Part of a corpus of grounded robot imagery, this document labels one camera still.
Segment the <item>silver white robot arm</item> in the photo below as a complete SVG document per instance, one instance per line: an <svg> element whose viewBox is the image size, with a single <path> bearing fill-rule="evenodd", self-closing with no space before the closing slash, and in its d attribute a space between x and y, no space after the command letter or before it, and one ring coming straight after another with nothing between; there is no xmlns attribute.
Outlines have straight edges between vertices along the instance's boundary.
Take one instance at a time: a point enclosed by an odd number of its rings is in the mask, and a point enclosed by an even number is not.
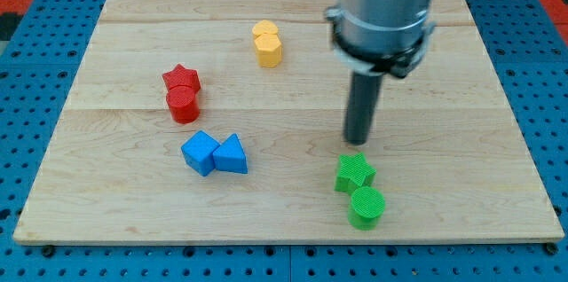
<svg viewBox="0 0 568 282"><path fill-rule="evenodd" d="M326 10L336 56L351 76L404 78L422 62L434 30L431 0L337 0Z"/></svg>

